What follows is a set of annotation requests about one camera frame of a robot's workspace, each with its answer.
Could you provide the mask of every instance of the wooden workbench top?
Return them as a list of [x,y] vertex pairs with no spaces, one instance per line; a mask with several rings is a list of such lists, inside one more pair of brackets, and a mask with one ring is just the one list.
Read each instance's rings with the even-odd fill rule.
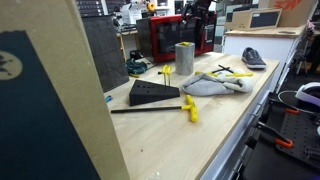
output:
[[[161,179],[175,180],[201,177],[278,65],[278,61],[265,62],[266,70],[254,71],[254,90],[250,93],[193,96],[198,109],[197,123],[189,120],[189,112],[185,110],[111,114],[130,178],[147,179],[157,174]],[[168,64],[173,66],[171,86],[179,87],[181,97],[130,107],[129,92],[135,81],[132,78],[128,83],[105,93],[105,96],[113,97],[107,104],[108,109],[185,105],[181,86],[194,75],[177,75],[174,63]],[[219,64],[252,72],[240,57],[219,53],[197,57],[194,71],[210,72],[220,69]],[[162,67],[151,68],[139,80],[163,84],[163,76],[157,73]]]
[[232,30],[225,33],[226,36],[246,36],[246,37],[270,37],[270,38],[290,38],[294,39],[300,36],[305,30],[305,25],[300,27],[278,27],[272,29],[262,29],[254,31]]

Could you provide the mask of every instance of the gray sneaker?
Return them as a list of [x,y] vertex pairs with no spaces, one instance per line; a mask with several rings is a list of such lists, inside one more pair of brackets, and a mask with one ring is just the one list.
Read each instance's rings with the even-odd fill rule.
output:
[[247,64],[250,69],[265,69],[266,63],[264,63],[258,53],[258,51],[247,47],[242,53],[242,61]]

